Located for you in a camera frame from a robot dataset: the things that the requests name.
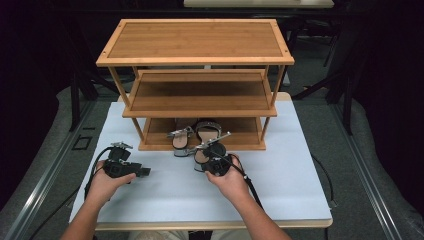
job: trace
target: human hand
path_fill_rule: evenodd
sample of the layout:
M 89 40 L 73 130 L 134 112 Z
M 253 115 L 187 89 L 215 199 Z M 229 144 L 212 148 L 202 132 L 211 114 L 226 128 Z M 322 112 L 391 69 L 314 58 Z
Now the human hand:
M 232 162 L 238 168 L 241 168 L 239 161 L 235 156 L 232 156 Z M 206 171 L 206 176 L 209 181 L 219 188 L 219 191 L 230 202 L 234 203 L 237 199 L 250 197 L 249 188 L 244 181 L 243 176 L 234 167 L 230 167 L 224 176 L 215 176 L 209 171 Z
M 86 198 L 86 202 L 91 202 L 94 206 L 97 206 L 99 209 L 109 201 L 109 199 L 115 194 L 116 190 L 133 180 L 136 175 L 131 173 L 119 178 L 109 177 L 104 169 L 102 168 L 105 161 L 99 161 L 97 163 L 96 169 L 100 169 L 94 175 L 91 182 L 90 191 Z

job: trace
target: black cable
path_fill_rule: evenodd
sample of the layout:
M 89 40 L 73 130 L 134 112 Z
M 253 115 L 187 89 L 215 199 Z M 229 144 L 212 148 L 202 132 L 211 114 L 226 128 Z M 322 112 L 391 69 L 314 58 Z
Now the black cable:
M 44 225 L 63 207 L 63 205 L 65 205 L 65 203 L 67 203 L 69 201 L 69 199 L 71 199 L 80 189 L 81 186 L 78 186 L 77 189 L 75 189 L 71 195 L 69 195 L 65 201 L 63 201 L 59 207 L 57 207 L 42 223 L 41 225 L 35 230 L 35 232 L 31 235 L 31 237 L 29 238 L 29 240 L 34 239 L 35 235 L 37 235 L 37 233 L 44 227 Z
M 333 183 L 331 182 L 330 175 L 328 174 L 327 170 L 325 169 L 324 165 L 311 153 L 312 158 L 317 162 L 321 169 L 324 171 L 325 175 L 327 176 L 328 185 L 330 185 L 330 201 L 334 202 L 334 189 L 333 189 Z
M 97 171 L 96 171 L 97 163 L 99 162 L 99 160 L 100 160 L 101 156 L 103 155 L 103 153 L 105 153 L 106 151 L 112 150 L 112 149 L 113 149 L 113 147 L 107 147 L 107 148 L 105 148 L 101 153 L 99 153 L 99 155 L 97 156 L 96 160 L 94 161 L 93 166 L 91 167 L 90 178 L 88 179 L 87 185 L 85 185 L 85 188 L 84 188 L 84 190 L 85 190 L 84 200 L 85 200 L 85 198 L 87 198 L 87 194 L 88 194 L 88 191 L 90 190 L 91 182 L 93 181 L 93 177 L 97 173 Z
M 100 167 L 99 169 L 97 169 L 96 172 L 94 172 L 93 176 L 95 176 L 100 170 L 102 170 L 105 167 L 105 165 L 103 165 L 102 167 Z
M 231 154 L 231 153 L 228 154 L 228 156 L 231 157 L 231 161 L 229 161 L 228 159 L 226 159 L 225 157 L 219 155 L 216 152 L 210 151 L 210 153 L 214 154 L 215 156 L 219 157 L 220 159 L 224 159 L 224 161 L 226 161 L 227 163 L 229 163 L 233 168 L 235 168 L 243 176 L 243 179 L 247 183 L 247 186 L 249 186 L 250 192 L 252 192 L 252 195 L 255 198 L 256 203 L 263 209 L 262 203 L 261 203 L 261 201 L 259 199 L 259 196 L 258 196 L 258 193 L 256 192 L 255 187 L 253 186 L 252 180 L 244 172 L 243 166 L 241 165 L 241 162 L 240 162 L 240 159 L 238 158 L 238 156 L 235 155 L 235 154 Z M 235 157 L 237 159 L 237 161 L 240 164 L 240 168 L 241 169 L 233 163 L 232 157 Z
M 99 168 L 99 169 L 97 169 L 96 170 L 96 166 L 97 166 L 97 163 L 99 162 L 99 159 L 100 159 L 100 157 L 103 155 L 103 153 L 105 153 L 106 151 L 108 151 L 108 150 L 111 150 L 113 147 L 108 147 L 108 148 L 106 148 L 106 149 L 104 149 L 98 156 L 97 156 L 97 158 L 96 158 L 96 160 L 94 161 L 94 163 L 93 163 L 93 167 L 91 168 L 91 175 L 90 175 L 90 179 L 88 180 L 88 183 L 87 183 L 87 186 L 88 186 L 88 189 L 87 189 L 87 186 L 85 187 L 85 189 L 86 189 L 86 192 L 85 192 L 85 196 L 84 196 L 84 199 L 85 199 L 85 197 L 87 197 L 87 193 L 88 193 L 88 190 L 90 189 L 90 185 L 91 185 L 91 181 L 93 180 L 93 177 L 94 177 L 94 175 L 96 175 L 96 173 L 100 170 L 100 169 L 102 169 L 103 167 L 101 167 L 101 168 Z M 35 235 L 37 235 L 37 233 L 44 227 L 44 225 L 60 210 L 60 208 L 62 208 L 63 207 L 63 205 L 65 205 L 68 201 L 69 201 L 69 199 L 71 199 L 77 192 L 78 192 L 78 190 L 80 189 L 80 187 L 81 186 L 78 186 L 78 188 L 77 189 L 75 189 L 73 192 L 72 192 L 72 194 L 71 195 L 69 195 L 66 199 L 65 199 L 65 201 L 63 201 L 60 205 L 59 205 L 59 207 L 57 207 L 42 223 L 41 223 L 41 225 L 35 230 L 35 232 L 31 235 L 31 237 L 29 238 L 29 240 L 32 240 L 32 239 L 34 239 L 34 237 L 35 237 Z
M 316 158 L 312 153 L 311 153 L 312 159 L 315 160 L 315 162 L 317 162 L 321 169 L 324 171 L 325 175 L 327 176 L 327 180 L 328 180 L 328 185 L 330 186 L 330 201 L 332 203 L 335 203 L 334 201 L 334 189 L 333 189 L 333 183 L 331 182 L 331 178 L 330 178 L 330 174 L 328 174 L 327 170 L 325 169 L 324 165 L 318 160 L 318 158 Z M 326 240 L 328 240 L 328 227 L 326 227 L 324 229 L 324 238 Z

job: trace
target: finger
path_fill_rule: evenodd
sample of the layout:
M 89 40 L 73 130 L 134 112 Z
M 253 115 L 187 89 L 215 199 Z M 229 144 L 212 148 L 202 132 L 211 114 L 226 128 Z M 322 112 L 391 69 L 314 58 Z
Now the finger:
M 208 178 L 209 182 L 215 183 L 214 179 L 216 179 L 216 176 L 210 173 L 209 171 L 205 171 L 206 177 Z
M 240 167 L 240 162 L 238 160 L 238 155 L 232 153 L 231 154 L 231 160 L 233 161 L 233 164 L 236 165 L 237 167 Z
M 103 167 L 104 164 L 105 164 L 105 160 L 98 161 L 96 164 L 96 170 Z
M 119 186 L 121 186 L 121 185 L 124 185 L 126 183 L 131 182 L 134 178 L 136 178 L 135 173 L 130 173 L 130 174 L 127 174 L 125 176 L 115 178 L 116 179 L 115 181 L 118 183 Z

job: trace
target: wooden shoe rack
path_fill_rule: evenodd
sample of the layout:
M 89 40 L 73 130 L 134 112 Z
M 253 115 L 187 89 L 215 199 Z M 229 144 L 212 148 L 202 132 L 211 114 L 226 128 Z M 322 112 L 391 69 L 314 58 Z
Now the wooden shoe rack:
M 228 150 L 264 150 L 283 70 L 293 64 L 272 19 L 124 19 L 97 60 L 120 91 L 139 150 L 172 150 L 175 118 L 214 118 L 232 133 L 222 140 Z M 272 92 L 271 65 L 279 66 Z M 129 95 L 117 67 L 134 71 Z

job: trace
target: white table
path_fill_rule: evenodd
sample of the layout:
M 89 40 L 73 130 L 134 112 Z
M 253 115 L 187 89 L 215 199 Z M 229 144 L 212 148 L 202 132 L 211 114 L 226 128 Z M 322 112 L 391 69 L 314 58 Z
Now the white table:
M 332 8 L 332 0 L 184 0 L 192 8 Z
M 278 117 L 266 134 L 267 150 L 238 151 L 243 167 L 268 215 L 281 227 L 328 227 L 332 216 L 290 97 L 277 101 Z M 92 163 L 112 142 L 137 146 L 125 104 L 111 104 Z M 118 189 L 99 214 L 97 230 L 212 230 L 244 228 L 237 211 L 204 173 L 193 170 L 193 157 L 172 151 L 130 150 L 129 162 L 150 167 L 150 176 Z M 85 186 L 90 169 L 83 180 Z M 83 203 L 80 189 L 70 220 Z

